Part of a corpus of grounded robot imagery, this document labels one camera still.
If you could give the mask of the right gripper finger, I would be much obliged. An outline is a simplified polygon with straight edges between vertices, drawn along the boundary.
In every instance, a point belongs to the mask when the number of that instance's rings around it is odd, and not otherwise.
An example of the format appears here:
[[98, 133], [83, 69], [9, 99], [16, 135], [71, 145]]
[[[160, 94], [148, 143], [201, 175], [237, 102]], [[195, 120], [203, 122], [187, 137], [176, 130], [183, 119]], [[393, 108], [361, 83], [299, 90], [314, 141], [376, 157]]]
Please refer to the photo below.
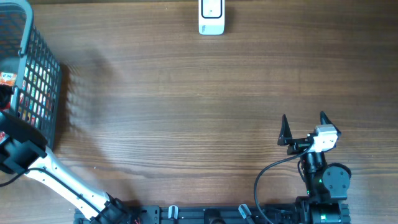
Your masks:
[[279, 146], [286, 146], [286, 145], [291, 145], [293, 143], [293, 137], [292, 133], [290, 130], [289, 123], [287, 121], [287, 117], [285, 114], [282, 115], [282, 123], [281, 123], [281, 129], [280, 129], [280, 134], [279, 138], [277, 141], [277, 144]]
[[328, 116], [324, 111], [320, 112], [320, 123], [332, 125], [336, 129], [337, 135], [341, 136], [341, 131], [329, 120]]

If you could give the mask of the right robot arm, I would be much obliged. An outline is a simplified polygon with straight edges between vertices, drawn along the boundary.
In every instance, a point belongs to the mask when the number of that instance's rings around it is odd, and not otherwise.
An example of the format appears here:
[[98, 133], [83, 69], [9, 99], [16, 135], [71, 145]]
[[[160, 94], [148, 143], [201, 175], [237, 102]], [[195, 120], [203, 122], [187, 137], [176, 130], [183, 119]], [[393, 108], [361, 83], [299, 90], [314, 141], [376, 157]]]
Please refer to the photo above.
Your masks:
[[300, 173], [307, 189], [306, 197], [297, 197], [295, 223], [350, 223], [348, 198], [351, 171], [340, 163], [327, 163], [325, 153], [336, 147], [341, 131], [320, 113], [320, 124], [305, 138], [293, 138], [287, 117], [283, 115], [277, 144], [287, 146], [289, 156], [299, 156]]

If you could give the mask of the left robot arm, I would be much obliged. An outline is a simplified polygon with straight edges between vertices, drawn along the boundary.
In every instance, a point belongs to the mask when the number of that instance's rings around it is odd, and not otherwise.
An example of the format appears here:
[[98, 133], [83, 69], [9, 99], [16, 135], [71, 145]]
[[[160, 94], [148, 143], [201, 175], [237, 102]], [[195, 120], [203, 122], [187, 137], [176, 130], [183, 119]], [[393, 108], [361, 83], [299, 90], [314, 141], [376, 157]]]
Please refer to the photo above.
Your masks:
[[1, 85], [1, 171], [37, 180], [74, 204], [90, 223], [132, 223], [133, 212], [117, 198], [89, 186], [64, 166], [42, 133], [6, 108], [19, 97], [16, 86]]

